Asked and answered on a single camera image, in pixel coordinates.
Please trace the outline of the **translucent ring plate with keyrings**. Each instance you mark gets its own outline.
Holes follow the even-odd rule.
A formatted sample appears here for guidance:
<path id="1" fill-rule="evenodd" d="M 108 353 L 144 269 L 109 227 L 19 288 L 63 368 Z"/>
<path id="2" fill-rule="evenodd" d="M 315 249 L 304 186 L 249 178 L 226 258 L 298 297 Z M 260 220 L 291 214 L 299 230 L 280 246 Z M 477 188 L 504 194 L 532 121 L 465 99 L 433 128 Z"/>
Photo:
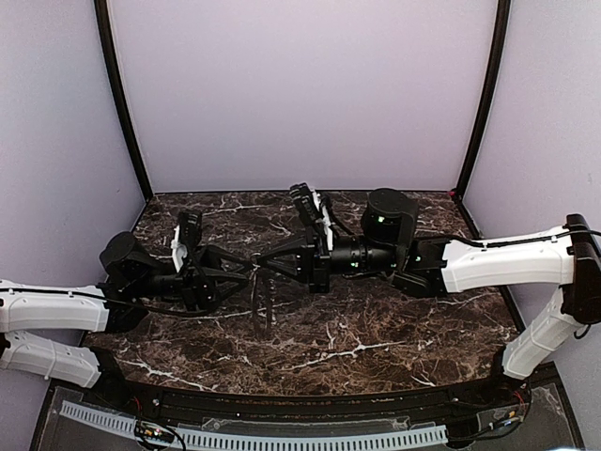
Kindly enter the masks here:
<path id="1" fill-rule="evenodd" d="M 255 337 L 265 340 L 271 338 L 274 287 L 270 271 L 258 264 L 258 257 L 258 253 L 251 254 L 251 262 L 254 265 L 252 272 L 251 318 Z"/>

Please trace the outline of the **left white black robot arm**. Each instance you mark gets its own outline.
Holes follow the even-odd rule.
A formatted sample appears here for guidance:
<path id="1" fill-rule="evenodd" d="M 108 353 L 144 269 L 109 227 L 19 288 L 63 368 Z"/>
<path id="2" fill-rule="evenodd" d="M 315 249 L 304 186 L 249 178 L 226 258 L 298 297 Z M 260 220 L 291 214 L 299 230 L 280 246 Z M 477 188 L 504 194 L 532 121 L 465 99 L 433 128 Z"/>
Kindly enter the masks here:
<path id="1" fill-rule="evenodd" d="M 149 313 L 195 319 L 215 311 L 249 283 L 251 261 L 195 236 L 175 239 L 170 262 L 153 257 L 130 232 L 114 236 L 100 254 L 108 278 L 81 288 L 1 283 L 1 367 L 86 389 L 113 410 L 132 402 L 132 389 L 108 350 L 74 348 L 37 330 L 120 334 Z"/>

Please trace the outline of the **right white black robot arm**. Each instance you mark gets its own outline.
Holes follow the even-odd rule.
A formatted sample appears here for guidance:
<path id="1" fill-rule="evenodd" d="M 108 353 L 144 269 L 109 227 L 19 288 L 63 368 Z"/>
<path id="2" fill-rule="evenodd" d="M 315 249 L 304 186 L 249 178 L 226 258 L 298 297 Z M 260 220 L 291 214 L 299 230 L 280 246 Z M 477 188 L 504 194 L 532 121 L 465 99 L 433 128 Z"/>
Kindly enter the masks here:
<path id="1" fill-rule="evenodd" d="M 569 336 L 600 321 L 598 232 L 580 214 L 565 225 L 531 235 L 474 241 L 459 236 L 416 236 L 418 204 L 402 192 L 379 188 L 367 196 L 359 235 L 334 215 L 330 199 L 307 184 L 290 196 L 304 234 L 260 255 L 257 265 L 327 293 L 333 275 L 378 276 L 413 298 L 435 298 L 474 288 L 555 285 L 547 306 L 496 355 L 479 398 L 498 408 L 516 384 Z"/>

